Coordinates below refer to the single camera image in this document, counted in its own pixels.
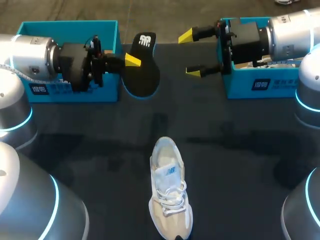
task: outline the sneaker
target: sneaker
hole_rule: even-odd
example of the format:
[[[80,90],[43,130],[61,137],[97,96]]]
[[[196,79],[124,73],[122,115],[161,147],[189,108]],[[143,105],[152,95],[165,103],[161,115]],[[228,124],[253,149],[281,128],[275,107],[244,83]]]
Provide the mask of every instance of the sneaker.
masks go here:
[[[161,137],[150,157],[152,197],[149,211],[153,223],[166,240],[188,239],[193,214],[186,192],[185,167],[175,142]]]
[[[290,5],[292,3],[299,2],[300,0],[274,0],[276,4],[281,4],[281,5]]]

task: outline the blue box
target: blue box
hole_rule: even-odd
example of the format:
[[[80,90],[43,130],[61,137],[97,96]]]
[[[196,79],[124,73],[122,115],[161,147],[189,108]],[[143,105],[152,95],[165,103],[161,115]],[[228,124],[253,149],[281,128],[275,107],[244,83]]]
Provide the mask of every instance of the blue box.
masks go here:
[[[122,53],[122,45],[118,30],[118,21],[25,21],[17,34],[51,37],[59,46],[63,43],[85,44],[87,39],[98,35],[102,50],[110,50],[114,54]],[[46,84],[45,94],[37,94],[34,84],[22,79],[31,103],[95,103],[117,102],[120,76],[106,73],[103,75],[103,87],[93,81],[88,92],[72,92],[69,84]]]
[[[268,25],[269,17],[242,17],[242,24],[256,22],[259,28]],[[222,63],[220,41],[218,60]],[[223,75],[228,99],[293,98],[298,83],[296,68],[236,68],[232,62],[231,74]]]

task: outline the blue label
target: blue label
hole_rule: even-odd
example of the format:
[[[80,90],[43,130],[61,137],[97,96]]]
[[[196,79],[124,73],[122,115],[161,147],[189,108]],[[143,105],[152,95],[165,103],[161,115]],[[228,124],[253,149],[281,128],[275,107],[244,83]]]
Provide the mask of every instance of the blue label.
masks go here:
[[[29,83],[29,87],[33,95],[49,95],[45,84]]]
[[[270,79],[256,79],[253,82],[252,91],[256,90],[267,90],[270,84]]]
[[[166,171],[166,176],[170,175],[170,174],[173,174],[176,170],[176,167],[172,167],[172,168],[169,168],[167,171]]]

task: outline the new balance logo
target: new balance logo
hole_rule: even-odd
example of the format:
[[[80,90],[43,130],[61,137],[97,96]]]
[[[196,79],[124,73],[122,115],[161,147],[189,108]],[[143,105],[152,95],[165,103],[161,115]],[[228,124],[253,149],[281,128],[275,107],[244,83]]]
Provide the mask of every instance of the new balance logo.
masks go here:
[[[150,47],[150,42],[151,42],[150,36],[145,36],[145,35],[140,36],[140,41],[139,41],[140,45]]]
[[[172,168],[169,168],[167,171],[166,171],[166,176],[170,175],[170,174],[173,174],[176,170],[176,167],[172,167]]]

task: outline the black table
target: black table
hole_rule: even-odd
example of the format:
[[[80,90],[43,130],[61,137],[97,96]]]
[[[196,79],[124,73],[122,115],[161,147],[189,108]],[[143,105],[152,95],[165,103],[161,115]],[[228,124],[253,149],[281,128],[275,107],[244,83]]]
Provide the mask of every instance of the black table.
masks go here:
[[[319,133],[296,122],[293,99],[228,100],[219,74],[185,75],[214,64],[215,52],[213,43],[158,44],[161,82],[150,100],[122,89],[116,104],[33,105],[41,135],[29,155],[83,199],[89,240],[160,239],[148,201],[149,157],[162,136],[185,164],[193,240],[283,238],[289,190],[274,166],[317,162]]]

